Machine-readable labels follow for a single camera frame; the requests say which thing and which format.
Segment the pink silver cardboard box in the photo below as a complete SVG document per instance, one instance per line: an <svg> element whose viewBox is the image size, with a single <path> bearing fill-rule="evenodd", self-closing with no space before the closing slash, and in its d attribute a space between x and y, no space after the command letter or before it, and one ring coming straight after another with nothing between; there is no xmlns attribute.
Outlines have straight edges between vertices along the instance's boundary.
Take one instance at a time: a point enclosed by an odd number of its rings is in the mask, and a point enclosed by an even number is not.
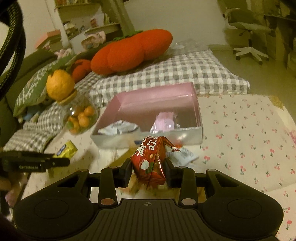
<svg viewBox="0 0 296 241"><path fill-rule="evenodd" d="M151 136L151 128L159 113L173 113L176 128L160 132L174 145L200 145L203 124L197 95L191 82L138 89L117 94L101 114L91 139L100 149L124 149L141 144ZM99 130L128 121L138 128L129 133L104 135Z"/></svg>

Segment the small red pumpkin cushion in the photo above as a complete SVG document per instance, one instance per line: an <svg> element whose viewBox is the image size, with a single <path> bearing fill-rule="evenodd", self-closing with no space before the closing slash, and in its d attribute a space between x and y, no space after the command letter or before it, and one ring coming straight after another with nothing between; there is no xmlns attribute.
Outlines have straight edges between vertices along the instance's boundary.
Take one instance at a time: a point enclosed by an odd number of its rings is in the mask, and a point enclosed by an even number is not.
<svg viewBox="0 0 296 241"><path fill-rule="evenodd" d="M71 67L71 76L75 83L85 78L91 72L91 61L79 59Z"/></svg>

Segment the yellow snack packet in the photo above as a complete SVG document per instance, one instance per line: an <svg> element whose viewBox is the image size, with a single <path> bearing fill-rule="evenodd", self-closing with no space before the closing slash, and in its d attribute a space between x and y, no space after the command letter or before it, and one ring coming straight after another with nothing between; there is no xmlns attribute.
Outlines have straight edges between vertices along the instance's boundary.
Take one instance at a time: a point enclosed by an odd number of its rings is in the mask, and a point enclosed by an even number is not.
<svg viewBox="0 0 296 241"><path fill-rule="evenodd" d="M76 153L78 149L73 144L71 140L68 140L59 151L54 155L54 158L68 158L71 159Z"/></svg>

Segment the white bookshelf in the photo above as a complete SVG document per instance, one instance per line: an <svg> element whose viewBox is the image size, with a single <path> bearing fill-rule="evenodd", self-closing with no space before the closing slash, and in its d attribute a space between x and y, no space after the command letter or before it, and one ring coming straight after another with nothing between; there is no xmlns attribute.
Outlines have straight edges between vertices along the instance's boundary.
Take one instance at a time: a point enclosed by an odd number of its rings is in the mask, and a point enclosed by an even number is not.
<svg viewBox="0 0 296 241"><path fill-rule="evenodd" d="M82 42L90 35L104 32L106 40L122 36L119 22L102 1L45 1L54 29L46 31L35 48L56 52L72 48L84 50Z"/></svg>

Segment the pink wafer snack packet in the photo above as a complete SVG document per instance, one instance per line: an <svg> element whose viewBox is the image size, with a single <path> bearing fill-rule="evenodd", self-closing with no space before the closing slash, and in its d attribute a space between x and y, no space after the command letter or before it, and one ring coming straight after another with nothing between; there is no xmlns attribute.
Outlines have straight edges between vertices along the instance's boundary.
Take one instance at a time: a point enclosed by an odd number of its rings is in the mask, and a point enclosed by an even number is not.
<svg viewBox="0 0 296 241"><path fill-rule="evenodd" d="M176 121L177 115L174 112L160 112L150 129L150 133L169 132L180 128Z"/></svg>

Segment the red snack packet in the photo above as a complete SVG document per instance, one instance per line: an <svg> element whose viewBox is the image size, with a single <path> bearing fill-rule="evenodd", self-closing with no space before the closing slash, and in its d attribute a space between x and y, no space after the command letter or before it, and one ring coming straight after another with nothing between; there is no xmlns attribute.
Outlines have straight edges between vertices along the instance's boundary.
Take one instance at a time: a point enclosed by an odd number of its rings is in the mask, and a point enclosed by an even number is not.
<svg viewBox="0 0 296 241"><path fill-rule="evenodd" d="M163 162L166 157L166 147L172 152L179 149L166 137L147 136L131 156L133 170L137 180L147 186L156 188L166 182Z"/></svg>

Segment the white office chair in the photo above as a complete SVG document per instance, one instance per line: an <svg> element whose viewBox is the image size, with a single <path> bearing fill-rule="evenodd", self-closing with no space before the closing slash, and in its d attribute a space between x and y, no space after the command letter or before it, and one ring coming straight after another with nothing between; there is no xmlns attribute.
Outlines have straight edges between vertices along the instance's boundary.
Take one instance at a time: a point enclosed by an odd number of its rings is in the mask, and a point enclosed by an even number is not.
<svg viewBox="0 0 296 241"><path fill-rule="evenodd" d="M240 60L242 56L251 55L256 61L262 65L262 57L269 60L269 56L260 52L252 46L252 36L254 33L269 34L271 29L260 24L254 17L252 11L242 10L240 8L229 8L223 14L226 29L241 30L240 36L248 32L248 46L233 49L236 60Z"/></svg>

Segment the white barcode snack packet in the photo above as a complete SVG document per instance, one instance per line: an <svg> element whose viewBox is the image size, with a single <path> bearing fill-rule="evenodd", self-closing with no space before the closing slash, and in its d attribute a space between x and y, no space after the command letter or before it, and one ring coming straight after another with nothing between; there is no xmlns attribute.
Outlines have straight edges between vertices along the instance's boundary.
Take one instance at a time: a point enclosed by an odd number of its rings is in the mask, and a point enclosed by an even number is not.
<svg viewBox="0 0 296 241"><path fill-rule="evenodd" d="M167 151L166 158L168 158L175 167L188 166L191 162L199 158L198 154L191 152L186 147L180 147L178 151Z"/></svg>

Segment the orange fruit jar lid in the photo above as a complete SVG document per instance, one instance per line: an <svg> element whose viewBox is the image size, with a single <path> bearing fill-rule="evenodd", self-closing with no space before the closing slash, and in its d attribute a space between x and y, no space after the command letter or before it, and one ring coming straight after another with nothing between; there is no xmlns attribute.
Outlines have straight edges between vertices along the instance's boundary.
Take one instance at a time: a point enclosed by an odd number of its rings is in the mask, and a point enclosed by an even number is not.
<svg viewBox="0 0 296 241"><path fill-rule="evenodd" d="M75 81L63 69L54 70L46 81L47 95L61 106L69 104L76 96Z"/></svg>

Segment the grey checkered quilt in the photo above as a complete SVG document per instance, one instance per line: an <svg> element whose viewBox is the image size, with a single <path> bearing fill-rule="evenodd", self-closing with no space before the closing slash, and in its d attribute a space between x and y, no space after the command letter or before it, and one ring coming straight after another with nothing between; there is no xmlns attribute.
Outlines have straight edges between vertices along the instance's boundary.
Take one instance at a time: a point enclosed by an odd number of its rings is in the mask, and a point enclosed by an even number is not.
<svg viewBox="0 0 296 241"><path fill-rule="evenodd" d="M247 94L250 90L250 83L230 72L211 50L168 57L126 74L104 77L91 72L75 87L93 100L101 96L108 104L121 92L187 82L194 85L198 95ZM43 152L63 128L58 120L60 112L58 104L51 104L36 123L25 122L15 131L3 145L4 150Z"/></svg>

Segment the white monkey biscuit packet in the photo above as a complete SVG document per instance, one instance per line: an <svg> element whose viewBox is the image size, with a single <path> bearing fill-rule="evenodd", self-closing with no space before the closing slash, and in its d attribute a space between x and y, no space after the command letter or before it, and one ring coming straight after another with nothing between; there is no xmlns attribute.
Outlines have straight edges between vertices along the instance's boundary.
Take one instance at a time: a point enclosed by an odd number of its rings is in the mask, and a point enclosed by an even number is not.
<svg viewBox="0 0 296 241"><path fill-rule="evenodd" d="M138 129L138 125L135 123L130 123L125 120L118 120L104 128L97 131L100 135L114 136L121 135L124 133L131 133Z"/></svg>

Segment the cherry print tablecloth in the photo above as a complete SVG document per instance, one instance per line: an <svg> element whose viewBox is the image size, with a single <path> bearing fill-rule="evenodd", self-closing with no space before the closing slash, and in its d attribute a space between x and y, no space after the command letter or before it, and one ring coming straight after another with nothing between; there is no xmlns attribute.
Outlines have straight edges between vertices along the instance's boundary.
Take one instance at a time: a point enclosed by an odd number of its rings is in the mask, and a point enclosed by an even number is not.
<svg viewBox="0 0 296 241"><path fill-rule="evenodd" d="M197 155L190 164L196 172L217 169L276 199L284 218L279 240L295 239L295 123L287 109L260 95L225 95L198 99L203 122L203 142L188 146ZM46 148L55 153L71 141L78 149L66 168L30 176L24 190L29 196L42 188L87 169L98 173L119 166L126 150L101 150L91 131L73 136L62 131Z"/></svg>

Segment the glass jar with kumquats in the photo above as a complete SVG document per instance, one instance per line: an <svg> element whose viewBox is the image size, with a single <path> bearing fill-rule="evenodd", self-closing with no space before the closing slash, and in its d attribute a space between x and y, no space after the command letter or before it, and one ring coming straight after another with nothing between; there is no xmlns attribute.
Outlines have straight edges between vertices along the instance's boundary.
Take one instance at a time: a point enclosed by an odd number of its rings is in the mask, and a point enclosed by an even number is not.
<svg viewBox="0 0 296 241"><path fill-rule="evenodd" d="M60 101L63 125L72 135L89 130L97 121L102 97L96 91L81 92L74 89L64 100Z"/></svg>

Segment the large red pumpkin cushion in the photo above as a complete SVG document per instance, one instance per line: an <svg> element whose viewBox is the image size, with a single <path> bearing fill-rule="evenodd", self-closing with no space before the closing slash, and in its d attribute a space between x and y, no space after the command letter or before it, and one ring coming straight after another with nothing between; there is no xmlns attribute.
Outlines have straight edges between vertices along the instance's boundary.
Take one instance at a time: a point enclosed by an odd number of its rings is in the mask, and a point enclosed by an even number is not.
<svg viewBox="0 0 296 241"><path fill-rule="evenodd" d="M144 61L154 60L164 54L172 40L172 34L164 29L137 33L100 49L92 58L90 68L99 75L132 70Z"/></svg>

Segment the green patterned pillow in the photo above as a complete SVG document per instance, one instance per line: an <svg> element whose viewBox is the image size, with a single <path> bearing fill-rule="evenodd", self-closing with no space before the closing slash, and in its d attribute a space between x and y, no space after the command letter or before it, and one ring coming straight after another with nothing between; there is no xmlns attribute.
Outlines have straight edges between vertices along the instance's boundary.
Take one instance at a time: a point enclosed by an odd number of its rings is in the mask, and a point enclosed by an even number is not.
<svg viewBox="0 0 296 241"><path fill-rule="evenodd" d="M75 54L70 54L55 60L39 69L30 78L16 99L14 117L22 115L28 106L38 105L45 100L47 96L46 82L49 74L65 66L74 56Z"/></svg>

